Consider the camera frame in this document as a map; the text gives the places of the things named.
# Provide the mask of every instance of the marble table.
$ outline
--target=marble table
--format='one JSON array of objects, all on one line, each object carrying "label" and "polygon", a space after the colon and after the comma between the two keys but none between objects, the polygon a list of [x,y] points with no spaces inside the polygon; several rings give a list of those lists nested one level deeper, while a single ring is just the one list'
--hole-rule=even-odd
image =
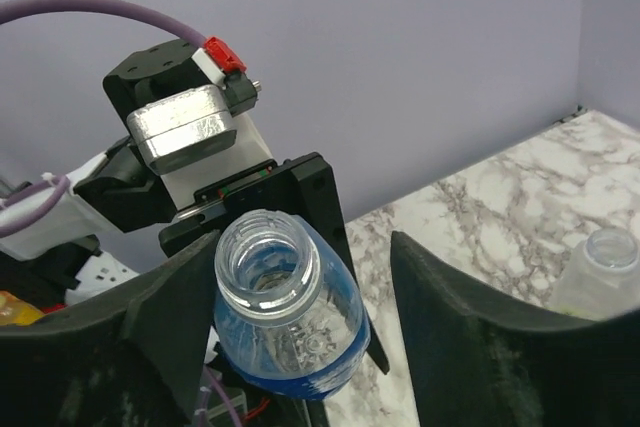
[{"label": "marble table", "polygon": [[595,111],[350,222],[356,274],[391,372],[383,375],[366,357],[326,402],[330,425],[419,425],[389,269],[393,230],[496,289],[545,306],[573,247],[610,226],[640,238],[640,132]]}]

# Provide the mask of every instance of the yellow object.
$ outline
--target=yellow object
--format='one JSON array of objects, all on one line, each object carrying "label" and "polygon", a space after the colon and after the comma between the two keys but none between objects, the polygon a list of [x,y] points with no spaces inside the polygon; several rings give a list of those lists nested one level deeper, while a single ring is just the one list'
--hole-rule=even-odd
[{"label": "yellow object", "polygon": [[7,291],[0,291],[0,326],[29,325],[44,314],[33,305],[23,302]]}]

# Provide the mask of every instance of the bottle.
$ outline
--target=bottle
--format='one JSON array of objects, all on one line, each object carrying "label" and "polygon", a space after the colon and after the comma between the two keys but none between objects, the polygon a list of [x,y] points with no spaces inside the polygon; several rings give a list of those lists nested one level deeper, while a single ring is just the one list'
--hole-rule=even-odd
[{"label": "bottle", "polygon": [[0,291],[0,326],[29,325],[44,314],[33,305],[24,302],[7,291]]},{"label": "bottle", "polygon": [[214,307],[220,344],[249,383],[321,400],[359,366],[369,321],[340,257],[302,218],[254,210],[222,234]]},{"label": "bottle", "polygon": [[571,254],[551,294],[551,309],[602,320],[638,307],[639,252],[638,242],[626,230],[594,232]]}]

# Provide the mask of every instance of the gray wall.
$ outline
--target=gray wall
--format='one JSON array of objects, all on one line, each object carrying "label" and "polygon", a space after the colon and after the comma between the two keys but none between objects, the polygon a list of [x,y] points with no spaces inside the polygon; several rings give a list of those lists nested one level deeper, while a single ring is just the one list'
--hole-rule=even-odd
[{"label": "gray wall", "polygon": [[583,0],[579,100],[640,127],[640,0]]},{"label": "gray wall", "polygon": [[[321,152],[347,218],[531,135],[577,99],[580,0],[131,1],[241,55],[264,86],[253,117],[273,152]],[[168,38],[80,14],[3,26],[0,173],[65,172],[124,135],[101,79]],[[137,269],[162,257],[151,233],[107,245]]]}]

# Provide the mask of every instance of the red connector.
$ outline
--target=red connector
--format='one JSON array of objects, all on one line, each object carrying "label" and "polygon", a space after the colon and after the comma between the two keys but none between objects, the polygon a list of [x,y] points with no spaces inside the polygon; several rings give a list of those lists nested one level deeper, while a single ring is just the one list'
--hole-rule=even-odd
[{"label": "red connector", "polygon": [[204,50],[225,74],[230,74],[234,70],[239,70],[240,72],[247,70],[240,57],[217,37],[209,38],[204,43]]}]

